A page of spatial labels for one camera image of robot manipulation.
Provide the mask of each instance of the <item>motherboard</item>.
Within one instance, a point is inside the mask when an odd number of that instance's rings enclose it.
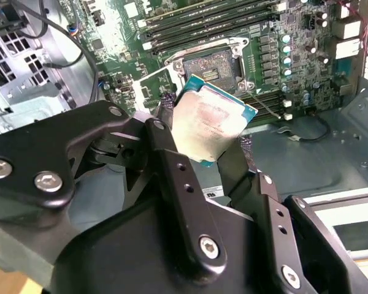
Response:
[[[354,89],[361,20],[335,0],[59,1],[106,99],[129,114],[192,75],[257,108],[252,124],[339,107]]]

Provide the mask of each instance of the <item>black cable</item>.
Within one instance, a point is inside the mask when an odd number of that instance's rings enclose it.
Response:
[[[82,58],[83,58],[83,52],[80,52],[80,54],[78,55],[78,57],[76,57],[74,61],[71,61],[70,63],[67,63],[65,65],[47,62],[47,63],[44,63],[43,66],[49,67],[50,69],[64,69],[66,67],[71,67],[77,64]]]
[[[74,0],[69,0],[69,3],[71,5],[72,14],[75,17],[75,25],[76,25],[76,28],[79,29],[79,17],[78,17],[78,15],[76,13]]]
[[[316,114],[312,114],[310,116],[313,117],[313,118],[315,118],[319,123],[321,123],[326,128],[326,130],[324,131],[324,133],[322,135],[320,135],[319,137],[317,137],[317,138],[311,138],[311,139],[301,138],[300,136],[294,134],[290,129],[283,130],[283,131],[279,132],[279,134],[287,135],[290,140],[292,140],[292,141],[298,141],[298,142],[302,142],[302,143],[315,143],[315,142],[319,142],[322,139],[326,138],[331,133],[331,127],[328,124],[328,122],[325,121],[323,118],[320,118]]]
[[[47,13],[45,11],[44,0],[38,0],[38,5],[39,5],[40,14],[43,17],[47,17]],[[17,33],[21,37],[25,37],[25,38],[29,38],[29,39],[39,39],[42,36],[44,36],[47,33],[47,31],[48,31],[48,25],[42,21],[41,32],[36,36],[29,35],[29,34],[23,32],[23,31],[18,31]]]
[[[86,49],[83,48],[82,44],[80,44],[80,42],[78,40],[76,40],[75,38],[70,36],[68,34],[68,32],[65,29],[63,29],[61,26],[59,26],[58,24],[56,24],[53,21],[49,20],[48,18],[43,17],[39,13],[33,11],[33,9],[30,9],[28,6],[22,4],[18,0],[8,0],[6,2],[11,3],[16,8],[18,8],[20,10],[23,10],[24,12],[30,14],[31,16],[37,18],[38,20],[43,21],[47,25],[55,28],[56,30],[58,30],[59,32],[61,32],[65,36],[67,36],[79,48],[82,55],[85,55],[90,67],[92,68],[92,70],[94,72],[93,86],[92,86],[92,89],[91,89],[91,95],[90,95],[89,103],[92,103],[95,100],[97,100],[97,98],[98,98],[98,68],[97,68],[97,64],[95,63],[95,61],[94,61],[93,57],[90,55],[90,53]]]
[[[331,128],[327,121],[325,121],[323,118],[317,115],[313,115],[312,117],[316,118],[318,122],[321,123],[326,128],[326,130],[324,131],[322,135],[314,139],[300,138],[299,140],[300,142],[305,142],[305,143],[319,142],[320,140],[326,138],[331,133]]]

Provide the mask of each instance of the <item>ram slot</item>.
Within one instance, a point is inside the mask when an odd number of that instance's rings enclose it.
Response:
[[[272,12],[265,12],[262,15],[249,15],[244,18],[240,18],[238,20],[225,21],[215,26],[211,26],[207,29],[203,29],[200,31],[192,32],[188,36],[177,37],[174,39],[169,39],[162,41],[161,43],[152,44],[152,52],[154,55],[158,55],[167,50],[171,50],[176,47],[182,47],[182,45],[186,45],[191,42],[209,42],[210,38],[218,39],[225,37],[224,33],[232,32],[233,30],[240,29],[243,27],[249,27],[251,25],[255,25],[257,23],[261,23],[267,20],[273,20],[273,16],[275,16]]]
[[[273,112],[278,113],[279,115],[283,112],[282,100],[283,96],[281,92],[273,92],[269,94],[258,95],[256,98],[269,107]],[[262,119],[272,118],[273,115],[269,113],[267,109],[265,109],[259,102],[257,102],[254,98],[246,97],[242,99],[246,104],[255,107],[258,110],[258,114],[253,118],[252,121],[259,121]]]
[[[219,2],[222,2],[221,4],[223,6],[229,4],[228,0],[208,0],[201,3],[186,6],[180,9],[176,9],[170,12],[166,12],[156,17],[147,18],[146,23],[150,26],[159,25],[160,23],[164,23],[167,20],[176,19],[176,17],[180,18],[181,15],[184,15],[186,13],[189,13],[191,15],[191,12],[195,10],[203,9],[204,7],[212,6],[214,4],[218,5]]]
[[[258,2],[257,0],[240,0],[237,3],[224,2],[220,4],[216,4],[214,6],[210,6],[196,12],[190,12],[186,14],[179,15],[177,18],[167,19],[164,23],[154,24],[149,26],[149,30],[147,34],[154,34],[156,32],[163,31],[165,29],[174,28],[180,25],[186,25],[188,23],[194,23],[199,20],[203,20],[205,18],[210,18],[218,13],[229,12],[234,9],[243,9],[245,5],[252,4],[254,2]]]
[[[171,38],[172,36],[176,36],[177,32],[181,34],[187,34],[191,31],[195,31],[202,28],[208,28],[209,26],[216,25],[222,21],[231,21],[235,18],[244,17],[248,14],[254,14],[261,12],[265,9],[265,6],[268,3],[275,1],[264,1],[264,0],[256,0],[254,3],[247,5],[246,7],[242,7],[240,9],[232,9],[227,12],[218,13],[208,18],[201,19],[197,22],[185,23],[181,26],[176,26],[174,28],[165,29],[163,31],[157,32],[155,34],[148,34],[147,37],[151,37],[148,40],[154,41],[162,41]]]
[[[280,107],[270,107],[270,109],[272,112],[275,112],[281,115]],[[269,119],[269,118],[277,119],[274,115],[269,113],[266,109],[262,109],[262,110],[259,110],[258,114],[251,120],[251,123],[255,121],[262,121],[264,119]]]

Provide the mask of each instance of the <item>capacitor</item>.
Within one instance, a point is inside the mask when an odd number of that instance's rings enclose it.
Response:
[[[284,92],[284,93],[287,93],[289,92],[289,87],[285,84],[285,83],[282,83],[281,84],[281,91]]]
[[[309,92],[307,90],[302,92],[302,99],[303,100],[309,100],[310,97],[311,97],[311,95],[309,94]]]
[[[292,51],[292,48],[286,45],[281,48],[281,51],[284,53],[289,53],[290,51]]]
[[[284,57],[284,58],[281,59],[281,61],[282,61],[283,64],[288,65],[288,64],[291,64],[292,59],[290,57]]]
[[[109,83],[104,83],[104,90],[109,90],[109,89],[110,89]]]
[[[319,83],[318,81],[314,82],[314,83],[312,84],[312,88],[313,88],[313,89],[319,89],[319,88],[320,88],[320,83]]]
[[[316,48],[314,46],[305,46],[305,50],[307,50],[311,54],[314,54],[316,52]]]
[[[285,44],[289,43],[290,42],[290,35],[283,35],[281,37],[281,41]]]
[[[321,26],[322,28],[325,28],[328,25],[328,22],[327,22],[327,20],[317,20],[316,24],[318,26]]]
[[[320,62],[322,62],[323,64],[327,64],[327,63],[329,63],[329,59],[328,59],[327,57],[324,57],[324,56],[319,56],[319,57],[318,57],[318,60],[319,60]]]
[[[282,74],[287,77],[287,76],[292,74],[292,70],[291,69],[283,69]]]
[[[308,99],[302,99],[301,103],[303,104],[303,106],[308,106],[309,105],[309,100]]]
[[[327,19],[327,17],[328,17],[327,13],[326,13],[326,12],[322,12],[322,11],[318,11],[318,12],[316,13],[316,16],[317,16],[318,18],[320,18],[321,20],[325,20],[325,19]]]

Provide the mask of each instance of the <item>wooden surface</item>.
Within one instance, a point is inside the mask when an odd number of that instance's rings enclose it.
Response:
[[[42,288],[19,272],[0,270],[0,294],[40,294]]]

